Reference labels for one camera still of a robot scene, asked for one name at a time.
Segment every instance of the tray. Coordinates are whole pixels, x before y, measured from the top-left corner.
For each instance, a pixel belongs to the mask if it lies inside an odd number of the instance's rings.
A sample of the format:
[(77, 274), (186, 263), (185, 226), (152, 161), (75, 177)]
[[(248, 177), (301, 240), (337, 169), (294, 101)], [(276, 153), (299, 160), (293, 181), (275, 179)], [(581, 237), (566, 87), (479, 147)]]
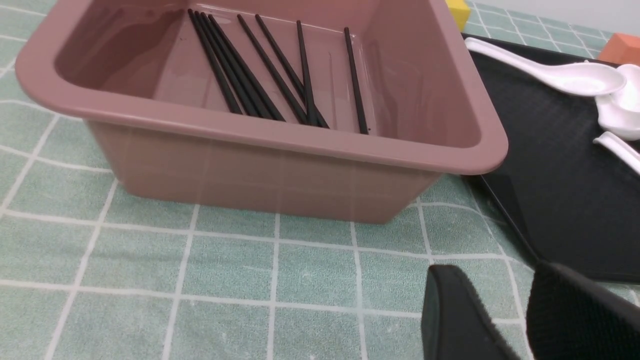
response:
[[(547, 65), (585, 60), (480, 39)], [(472, 179), (537, 259), (596, 280), (639, 282), (640, 177), (592, 143), (603, 133), (594, 99), (562, 94), (486, 56), (472, 58), (509, 138), (504, 163)]]

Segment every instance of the plastic basin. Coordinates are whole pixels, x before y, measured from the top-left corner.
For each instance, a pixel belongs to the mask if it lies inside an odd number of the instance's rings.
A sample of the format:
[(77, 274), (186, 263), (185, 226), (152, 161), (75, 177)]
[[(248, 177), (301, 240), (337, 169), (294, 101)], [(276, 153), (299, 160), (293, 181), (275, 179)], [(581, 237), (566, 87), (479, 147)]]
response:
[[(287, 122), (227, 111), (188, 8), (214, 14)], [(252, 15), (297, 71), (294, 22), (305, 24), (331, 129), (297, 123), (238, 13), (285, 79)], [(345, 26), (370, 135), (358, 133)], [(35, 102), (85, 119), (129, 193), (152, 199), (380, 224), (441, 174), (490, 172), (508, 149), (444, 0), (58, 0), (15, 68)]]

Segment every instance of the white wall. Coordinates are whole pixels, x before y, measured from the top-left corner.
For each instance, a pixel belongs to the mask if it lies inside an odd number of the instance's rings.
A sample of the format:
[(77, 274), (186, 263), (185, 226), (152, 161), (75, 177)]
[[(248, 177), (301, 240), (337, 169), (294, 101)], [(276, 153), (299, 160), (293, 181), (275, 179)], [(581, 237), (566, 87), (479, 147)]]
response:
[(640, 36), (640, 0), (476, 0), (570, 24)]

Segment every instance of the spoon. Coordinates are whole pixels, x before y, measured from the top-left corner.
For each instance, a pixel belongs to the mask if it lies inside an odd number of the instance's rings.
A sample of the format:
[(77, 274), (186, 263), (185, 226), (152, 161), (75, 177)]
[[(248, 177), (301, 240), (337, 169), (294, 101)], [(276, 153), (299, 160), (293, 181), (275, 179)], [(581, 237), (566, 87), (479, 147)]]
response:
[(623, 140), (640, 140), (640, 67), (626, 64), (618, 72), (627, 84), (611, 95), (596, 96), (598, 124)]
[(606, 95), (622, 89), (627, 83), (622, 73), (599, 63), (543, 65), (476, 38), (465, 39), (465, 44), (470, 51), (481, 53), (526, 72), (542, 83), (567, 94)]
[(640, 175), (640, 154), (616, 135), (605, 131), (593, 143), (600, 144), (624, 161), (633, 171)]

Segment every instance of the black chopstick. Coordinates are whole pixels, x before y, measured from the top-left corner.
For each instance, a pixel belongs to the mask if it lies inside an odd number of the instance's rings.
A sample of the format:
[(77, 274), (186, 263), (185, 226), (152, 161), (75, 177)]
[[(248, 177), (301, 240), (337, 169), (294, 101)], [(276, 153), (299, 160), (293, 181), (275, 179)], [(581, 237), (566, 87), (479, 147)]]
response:
[(218, 85), (222, 90), (222, 95), (224, 96), (225, 102), (229, 107), (229, 111), (231, 111), (234, 114), (242, 115), (242, 109), (240, 108), (240, 105), (238, 105), (236, 98), (234, 97), (234, 93), (233, 91), (231, 91), (231, 88), (229, 87), (229, 83), (227, 83), (227, 79), (225, 78), (225, 75), (222, 72), (220, 65), (218, 64), (218, 61), (216, 60), (216, 55), (213, 53), (213, 50), (211, 49), (211, 45), (207, 41), (207, 38), (205, 36), (205, 31), (202, 29), (202, 25), (196, 19), (193, 13), (193, 10), (189, 9), (188, 13), (189, 13), (189, 18), (191, 19), (191, 23), (193, 24), (193, 27), (196, 29), (196, 33), (198, 34), (198, 38), (200, 39), (202, 48), (204, 49), (204, 52), (207, 55), (207, 59), (209, 60), (209, 65), (211, 66), (211, 70), (213, 70), (213, 74), (216, 76), (216, 80), (218, 80)]
[[(267, 25), (262, 20), (262, 17), (260, 17), (260, 15), (256, 14), (255, 19), (257, 20), (258, 25), (260, 25), (260, 29), (264, 33), (264, 36), (269, 41), (269, 44), (271, 44), (271, 48), (273, 49), (273, 52), (276, 53), (276, 56), (278, 57), (278, 60), (280, 60), (280, 64), (282, 65), (282, 67), (284, 68), (285, 72), (287, 73), (287, 76), (289, 77), (289, 80), (291, 80), (291, 83), (293, 84), (293, 87), (296, 88), (296, 91), (298, 92), (298, 95), (302, 99), (304, 99), (305, 98), (305, 87), (304, 87), (304, 85), (302, 85), (302, 81), (300, 81), (300, 78), (296, 74), (296, 71), (293, 70), (293, 67), (291, 67), (291, 64), (289, 63), (289, 60), (287, 60), (287, 57), (284, 56), (284, 53), (282, 52), (280, 46), (276, 42), (276, 39), (273, 38), (273, 35), (269, 31), (269, 28), (267, 28)], [(329, 128), (329, 125), (324, 120), (324, 117), (320, 113), (320, 110), (317, 108), (317, 106), (316, 106), (316, 119), (320, 123), (321, 127), (325, 128), (325, 129)]]
[(287, 99), (287, 102), (289, 103), (291, 110), (293, 110), (294, 115), (298, 119), (298, 122), (300, 122), (300, 124), (309, 125), (309, 123), (307, 122), (307, 115), (305, 114), (302, 106), (300, 106), (298, 100), (296, 100), (296, 98), (293, 96), (293, 93), (291, 92), (291, 90), (289, 90), (289, 87), (284, 82), (284, 79), (282, 79), (282, 76), (280, 76), (275, 66), (273, 66), (273, 63), (269, 59), (269, 56), (264, 52), (264, 49), (260, 45), (260, 42), (258, 42), (258, 39), (255, 38), (255, 35), (249, 28), (249, 25), (246, 23), (246, 21), (244, 21), (242, 15), (238, 14), (238, 20), (240, 20), (240, 25), (242, 25), (244, 32), (251, 40), (251, 43), (253, 44), (255, 50), (258, 52), (258, 55), (260, 55), (262, 62), (264, 62), (264, 65), (269, 70), (269, 73), (271, 73), (273, 81), (276, 82), (276, 85), (278, 85), (278, 88), (282, 92), (282, 95), (284, 95), (285, 99)]
[(318, 126), (316, 116), (316, 102), (314, 101), (314, 91), (311, 86), (311, 74), (309, 74), (309, 62), (307, 61), (307, 48), (305, 47), (305, 37), (302, 32), (302, 22), (296, 21), (298, 27), (298, 45), (300, 46), (300, 62), (302, 62), (302, 79), (305, 84), (305, 105), (307, 106), (307, 122), (313, 126)]
[(273, 104), (273, 101), (271, 101), (271, 98), (269, 98), (269, 95), (267, 94), (267, 92), (264, 91), (264, 88), (262, 87), (258, 79), (255, 77), (251, 69), (249, 69), (249, 66), (247, 66), (246, 62), (244, 62), (244, 59), (242, 59), (242, 56), (238, 53), (236, 47), (233, 45), (231, 40), (229, 40), (229, 38), (227, 37), (227, 34), (225, 34), (225, 32), (222, 30), (222, 27), (218, 24), (216, 19), (211, 14), (209, 14), (208, 18), (209, 18), (209, 21), (213, 24), (214, 28), (216, 28), (216, 31), (218, 32), (220, 38), (222, 38), (222, 40), (224, 41), (225, 45), (227, 46), (227, 49), (231, 52), (231, 55), (236, 60), (237, 64), (240, 65), (240, 67), (244, 71), (244, 74), (249, 79), (249, 82), (253, 85), (254, 89), (257, 91), (258, 96), (262, 99), (262, 102), (264, 103), (267, 110), (271, 114), (271, 117), (269, 119), (284, 121), (282, 114), (278, 111), (278, 108), (275, 106), (275, 104)]
[(353, 56), (353, 46), (351, 45), (351, 34), (349, 28), (344, 28), (344, 39), (347, 43), (347, 53), (349, 53), (349, 66), (351, 67), (351, 82), (353, 84), (353, 95), (356, 102), (356, 112), (358, 114), (358, 126), (360, 134), (369, 134), (367, 128), (367, 119), (364, 115), (364, 106), (362, 106), (362, 94), (360, 93), (360, 83), (358, 82), (358, 71), (356, 70), (356, 60)]
[(249, 82), (249, 79), (246, 77), (244, 70), (240, 67), (240, 64), (238, 64), (238, 62), (234, 58), (233, 54), (231, 53), (227, 45), (224, 43), (224, 41), (222, 41), (222, 36), (218, 32), (218, 30), (213, 26), (213, 23), (211, 22), (210, 18), (208, 18), (205, 13), (200, 13), (200, 16), (204, 20), (207, 26), (207, 29), (211, 32), (211, 35), (213, 35), (213, 39), (216, 41), (218, 48), (222, 52), (222, 56), (224, 56), (225, 59), (227, 60), (227, 63), (231, 67), (231, 71), (233, 71), (234, 74), (236, 75), (236, 78), (240, 82), (240, 86), (242, 86), (244, 92), (246, 93), (247, 97), (251, 101), (253, 108), (255, 109), (255, 115), (252, 115), (251, 113), (249, 113), (249, 111), (247, 111), (247, 114), (249, 116), (257, 116), (264, 119), (271, 119), (271, 114), (265, 107), (264, 103), (262, 102), (262, 99), (256, 93), (253, 85)]
[(220, 46), (216, 41), (215, 34), (213, 33), (212, 29), (207, 25), (208, 21), (206, 20), (206, 16), (204, 15), (204, 13), (200, 13), (200, 12), (195, 12), (195, 15), (196, 15), (196, 18), (200, 21), (200, 25), (202, 26), (202, 28), (205, 30), (204, 33), (207, 39), (209, 40), (209, 44), (211, 44), (211, 47), (213, 48), (213, 53), (218, 58), (218, 61), (220, 61), (220, 65), (222, 65), (222, 69), (225, 71), (225, 74), (227, 75), (227, 78), (229, 79), (231, 86), (233, 87), (234, 91), (236, 92), (236, 95), (238, 96), (238, 99), (240, 100), (240, 104), (244, 108), (244, 112), (249, 116), (258, 117), (258, 112), (255, 110), (255, 107), (253, 106), (251, 99), (246, 94), (242, 84), (240, 83), (240, 80), (238, 80), (236, 74), (231, 68), (231, 65), (229, 65), (227, 58), (222, 53), (222, 49), (220, 49)]

